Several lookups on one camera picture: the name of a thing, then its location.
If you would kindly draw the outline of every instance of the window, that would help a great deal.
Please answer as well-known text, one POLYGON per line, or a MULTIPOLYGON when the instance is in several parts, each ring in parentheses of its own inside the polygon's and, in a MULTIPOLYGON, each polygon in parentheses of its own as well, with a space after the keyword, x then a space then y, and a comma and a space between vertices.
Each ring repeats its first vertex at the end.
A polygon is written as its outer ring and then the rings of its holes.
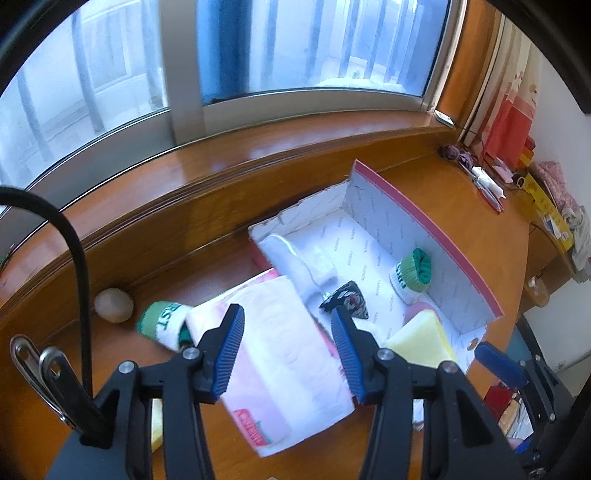
MULTIPOLYGON (((89 0, 0 96, 0 184, 64 207, 208 135, 310 113, 425 110, 465 4, 89 0)), ((0 257, 39 224, 0 206, 0 257)))
POLYGON ((313 88, 422 97, 448 7, 447 0, 200 1, 203 101, 313 88))

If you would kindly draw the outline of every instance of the pink ball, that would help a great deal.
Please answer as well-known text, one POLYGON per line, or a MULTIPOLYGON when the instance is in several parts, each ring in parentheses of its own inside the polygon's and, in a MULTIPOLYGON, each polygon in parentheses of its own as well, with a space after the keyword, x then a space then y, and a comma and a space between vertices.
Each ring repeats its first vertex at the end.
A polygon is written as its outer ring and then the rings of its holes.
POLYGON ((435 311, 435 309, 433 308, 432 305, 429 305, 426 301, 418 301, 416 303, 413 303, 407 309, 406 313, 404 314, 403 325, 406 325, 408 322, 410 322, 414 318, 414 316, 417 313, 422 312, 423 310, 432 310, 433 312, 435 312, 435 315, 437 315, 437 312, 435 311))

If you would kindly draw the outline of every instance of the ridged blue pad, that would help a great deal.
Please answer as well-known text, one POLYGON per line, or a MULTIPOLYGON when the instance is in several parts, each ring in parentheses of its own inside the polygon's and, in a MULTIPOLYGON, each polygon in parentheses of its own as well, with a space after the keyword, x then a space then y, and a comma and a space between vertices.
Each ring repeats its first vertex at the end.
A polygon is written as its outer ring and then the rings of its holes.
POLYGON ((212 394, 216 399, 228 388, 230 375, 232 375, 238 348, 240 348, 240 342, 244 334, 244 309, 242 307, 239 306, 236 309, 231 322, 232 324, 217 355, 213 370, 212 394))
POLYGON ((510 388, 522 388, 527 382, 521 366, 488 342, 474 350, 474 358, 510 388))
POLYGON ((344 321, 337 309, 334 309, 332 311, 330 328, 333 339, 335 340, 336 349, 339 352, 340 362, 343 364, 343 369, 345 370, 349 389, 357 398, 357 401, 363 404, 367 396, 367 391, 363 384, 363 368, 344 321))

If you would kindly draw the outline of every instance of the window glass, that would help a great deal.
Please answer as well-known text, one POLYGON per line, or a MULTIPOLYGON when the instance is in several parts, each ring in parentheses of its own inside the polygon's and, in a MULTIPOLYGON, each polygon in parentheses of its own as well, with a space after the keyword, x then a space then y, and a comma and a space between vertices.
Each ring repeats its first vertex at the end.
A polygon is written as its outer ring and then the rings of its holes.
POLYGON ((157 0, 90 0, 0 97, 0 184, 27 187, 89 141, 165 106, 157 0))
POLYGON ((422 96, 448 0, 202 0, 206 104, 275 90, 352 88, 422 96))

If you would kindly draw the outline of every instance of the black hose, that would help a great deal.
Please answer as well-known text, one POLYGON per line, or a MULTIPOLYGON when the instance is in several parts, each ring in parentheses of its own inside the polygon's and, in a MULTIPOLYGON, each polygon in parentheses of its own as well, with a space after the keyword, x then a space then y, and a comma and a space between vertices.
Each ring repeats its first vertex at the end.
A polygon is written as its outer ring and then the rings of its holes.
POLYGON ((80 239, 68 219, 51 203, 34 193, 12 187, 0 187, 0 205, 20 208, 35 213, 57 228, 66 241, 74 269, 78 290, 80 317, 80 347, 82 352, 82 386, 92 395, 92 345, 90 340, 90 282, 88 266, 80 239))

